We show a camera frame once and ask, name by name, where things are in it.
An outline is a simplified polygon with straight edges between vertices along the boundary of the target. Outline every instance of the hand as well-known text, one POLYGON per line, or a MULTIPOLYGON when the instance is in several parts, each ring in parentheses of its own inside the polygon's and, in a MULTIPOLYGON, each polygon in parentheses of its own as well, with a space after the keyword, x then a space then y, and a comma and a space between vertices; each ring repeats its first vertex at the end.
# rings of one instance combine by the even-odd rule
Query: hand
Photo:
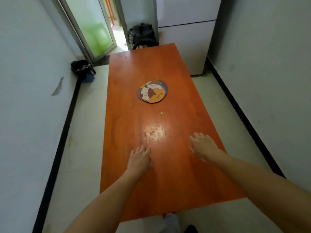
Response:
POLYGON ((213 157, 222 154, 217 145, 208 135, 194 133, 189 139, 192 143, 190 150, 203 161, 212 161, 213 157))
POLYGON ((141 177, 152 167, 150 154, 151 149, 146 149, 143 145, 137 147, 136 151, 132 150, 126 172, 131 177, 140 180, 141 177))

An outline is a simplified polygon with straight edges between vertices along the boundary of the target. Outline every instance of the refrigerator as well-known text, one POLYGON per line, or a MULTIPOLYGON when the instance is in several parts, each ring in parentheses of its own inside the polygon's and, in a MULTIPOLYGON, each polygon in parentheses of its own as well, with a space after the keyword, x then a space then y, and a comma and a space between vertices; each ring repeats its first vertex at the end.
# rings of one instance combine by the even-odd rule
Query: refrigerator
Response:
POLYGON ((175 43, 190 75, 201 74, 221 0, 156 0, 159 44, 175 43))

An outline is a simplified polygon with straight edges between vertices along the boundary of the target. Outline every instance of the black baseboard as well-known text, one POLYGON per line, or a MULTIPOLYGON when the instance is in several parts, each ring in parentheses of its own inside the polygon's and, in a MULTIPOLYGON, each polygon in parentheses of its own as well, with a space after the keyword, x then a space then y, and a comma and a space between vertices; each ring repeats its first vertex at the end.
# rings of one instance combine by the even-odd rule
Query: black baseboard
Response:
POLYGON ((81 86, 81 80, 78 79, 74 93, 73 93, 73 96, 72 96, 72 99, 71 99, 71 103, 70 103, 70 106, 68 109, 68 114, 67 114, 67 118, 65 120, 64 128, 63 128, 60 140, 59 140, 58 148, 56 150, 56 155, 55 155, 54 162, 52 165, 51 173, 50 173, 48 182, 47 182, 46 187, 45 187, 45 191, 44 191, 43 198, 41 201, 41 205, 40 205, 40 208, 38 211, 37 219, 35 221, 34 228, 32 230, 33 233, 41 233, 43 230, 43 226, 44 226, 46 214, 47 214, 48 209, 49 209, 49 204, 50 204, 50 200, 52 197, 54 185, 56 182, 60 162, 62 160, 63 151, 65 148, 67 135, 69 132, 70 123, 71 123, 71 119, 72 119, 72 115, 73 115, 73 111, 74 111, 75 106, 76 106, 76 101, 78 98, 80 86, 81 86))
POLYGON ((256 133, 255 129, 253 128, 253 126, 251 125, 249 120, 247 119, 246 115, 243 113, 243 111, 240 108, 240 106, 238 105, 238 103, 235 101, 235 99, 232 96, 232 94, 230 93, 229 89, 227 88, 225 83, 222 81, 221 77, 219 76, 216 69, 214 68, 214 66, 212 65, 211 61, 208 58, 206 58, 205 64, 208 66, 209 70, 212 72, 212 74, 216 78, 217 82, 219 83, 222 90, 224 91, 227 98, 229 99, 230 103, 232 104, 233 108, 235 109, 235 111, 239 115, 244 126, 246 127, 247 131, 250 133, 251 137, 255 141, 256 145, 258 146, 259 150, 261 151, 262 155, 266 159, 266 161, 267 161, 268 165, 270 166, 270 168, 272 169, 272 171, 275 174, 286 178, 284 176, 283 172, 281 171, 280 167, 275 162, 274 158, 271 156, 269 150, 266 148, 266 146, 264 145, 264 143, 262 142, 262 140, 260 139, 260 137, 256 133))

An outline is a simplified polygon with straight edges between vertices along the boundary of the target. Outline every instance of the orange wooden table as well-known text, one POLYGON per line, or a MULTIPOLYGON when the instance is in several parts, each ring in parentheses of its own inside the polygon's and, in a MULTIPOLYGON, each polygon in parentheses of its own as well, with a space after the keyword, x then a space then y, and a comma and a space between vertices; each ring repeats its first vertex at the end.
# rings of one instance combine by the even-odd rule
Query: orange wooden table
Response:
POLYGON ((225 151, 175 44, 110 56, 100 192, 126 170, 132 149, 148 146, 153 159, 122 221, 245 197, 218 168, 191 153, 194 132, 208 134, 225 151), (137 90, 158 79, 167 83, 167 96, 155 104, 141 101, 137 90))

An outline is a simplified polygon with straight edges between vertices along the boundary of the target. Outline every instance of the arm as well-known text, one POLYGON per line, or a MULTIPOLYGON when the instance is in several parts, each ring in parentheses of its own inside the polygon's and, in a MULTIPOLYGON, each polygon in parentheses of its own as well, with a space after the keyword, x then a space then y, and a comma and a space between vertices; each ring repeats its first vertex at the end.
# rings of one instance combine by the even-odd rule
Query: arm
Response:
POLYGON ((195 133, 189 139, 193 153, 231 177, 281 230, 311 231, 311 193, 272 172, 227 155, 209 136, 195 133))
POLYGON ((150 153, 143 146, 132 150, 124 174, 89 203, 64 233, 115 232, 134 187, 152 166, 150 153))

